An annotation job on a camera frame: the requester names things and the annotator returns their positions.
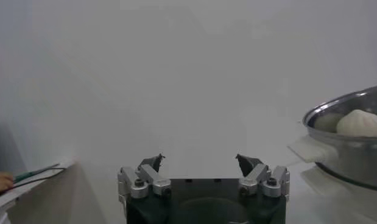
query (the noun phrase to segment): stainless steel pot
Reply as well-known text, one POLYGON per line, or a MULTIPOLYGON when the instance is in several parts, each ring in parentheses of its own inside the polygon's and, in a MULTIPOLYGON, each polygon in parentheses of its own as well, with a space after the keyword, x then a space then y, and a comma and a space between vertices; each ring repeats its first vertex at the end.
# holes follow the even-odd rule
POLYGON ((331 158, 315 160, 319 167, 345 181, 377 190, 377 138, 341 136, 316 129, 316 122, 324 116, 344 116, 356 109, 377 114, 377 86, 315 107, 306 113, 303 124, 312 139, 327 146, 324 151, 335 150, 326 154, 334 155, 331 158))

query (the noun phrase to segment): white wall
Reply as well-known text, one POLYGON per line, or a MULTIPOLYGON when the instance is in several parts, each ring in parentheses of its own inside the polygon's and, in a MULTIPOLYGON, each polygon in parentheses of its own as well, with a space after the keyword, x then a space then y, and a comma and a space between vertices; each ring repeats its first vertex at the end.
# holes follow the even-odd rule
POLYGON ((1 167, 78 162, 13 222, 123 223, 117 170, 160 152, 167 177, 287 164, 306 110, 372 85, 377 0, 0 0, 1 167))

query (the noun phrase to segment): bolt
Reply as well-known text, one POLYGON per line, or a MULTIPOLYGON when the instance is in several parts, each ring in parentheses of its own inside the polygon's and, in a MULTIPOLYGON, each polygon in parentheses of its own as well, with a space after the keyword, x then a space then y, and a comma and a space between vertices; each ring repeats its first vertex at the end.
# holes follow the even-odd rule
POLYGON ((242 197, 247 197, 248 194, 249 194, 249 191, 246 187, 240 188, 239 195, 241 195, 242 197))
POLYGON ((170 188, 165 188, 161 191, 161 196, 165 199, 170 198, 172 195, 172 191, 170 188))
POLYGON ((276 186, 276 184, 278 184, 277 180, 274 179, 273 177, 270 177, 268 180, 267 180, 267 184, 269 186, 276 186))
POLYGON ((137 179, 134 181, 134 186, 136 187, 143 187, 145 185, 145 181, 141 180, 141 179, 137 179))

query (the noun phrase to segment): white dough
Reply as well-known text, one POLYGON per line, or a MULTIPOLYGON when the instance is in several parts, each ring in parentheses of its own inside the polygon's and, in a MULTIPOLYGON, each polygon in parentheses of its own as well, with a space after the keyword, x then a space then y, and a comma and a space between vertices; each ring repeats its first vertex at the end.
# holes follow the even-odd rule
POLYGON ((377 115, 354 110, 339 121, 337 133, 352 137, 377 137, 377 115))

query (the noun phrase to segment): pot handle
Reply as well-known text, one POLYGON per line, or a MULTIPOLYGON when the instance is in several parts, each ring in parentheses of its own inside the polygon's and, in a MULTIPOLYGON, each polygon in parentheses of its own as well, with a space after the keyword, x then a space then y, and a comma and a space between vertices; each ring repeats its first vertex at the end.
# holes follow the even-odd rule
POLYGON ((336 148, 308 135, 301 137, 287 147, 305 163, 324 163, 339 157, 336 148))

